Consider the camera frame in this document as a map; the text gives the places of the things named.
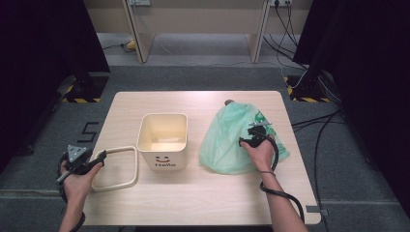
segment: power outlet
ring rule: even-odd
[[[151,6],[150,0],[129,0],[131,6]]]
[[[287,6],[292,6],[293,0],[278,0],[279,1],[279,7],[287,7]],[[271,7],[275,6],[275,0],[270,0]]]

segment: white bin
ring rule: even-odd
[[[187,130],[185,114],[147,114],[136,148],[152,170],[184,169],[188,163]]]

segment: gray carpet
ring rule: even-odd
[[[301,74],[286,70],[286,73]],[[277,90],[292,123],[337,110],[334,103],[291,101],[280,75],[272,68],[111,67],[99,103],[61,103],[35,143],[35,153],[15,157],[0,175],[0,231],[56,231],[64,202],[55,195],[58,158],[68,144],[93,148],[114,95],[120,91]],[[60,91],[71,83],[68,78]],[[329,231],[410,231],[410,220],[395,200],[381,173],[366,162],[360,146],[341,116],[324,129],[317,157],[317,181]],[[82,134],[97,135],[91,139]],[[295,132],[314,188],[314,149],[323,124]],[[324,222],[310,231],[326,231]],[[85,226],[83,231],[117,231],[114,226]],[[268,227],[137,227],[135,231],[269,231]],[[134,231],[128,226],[123,231]]]

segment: green plastic bag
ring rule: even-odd
[[[239,137],[250,139],[249,123],[267,121],[250,103],[231,102],[215,116],[199,149],[199,162],[220,174],[242,174],[255,171],[247,151],[239,146]],[[278,145],[279,160],[289,156],[271,125],[264,126]]]

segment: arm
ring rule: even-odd
[[[270,165],[272,163],[274,147],[268,140],[263,141],[256,148],[250,147],[246,142],[242,142],[241,146],[247,150],[250,159],[258,171],[272,172]],[[266,188],[283,191],[278,179],[273,173],[260,172],[260,177]],[[308,231],[290,200],[269,193],[266,194],[266,197],[271,213],[272,226],[275,232]]]
[[[61,164],[62,172],[66,171],[64,164],[64,162]],[[71,231],[80,221],[85,199],[91,191],[91,183],[102,166],[103,164],[100,162],[87,174],[81,176],[72,174],[64,180],[64,191],[67,195],[68,203],[66,213],[60,225],[60,232]]]

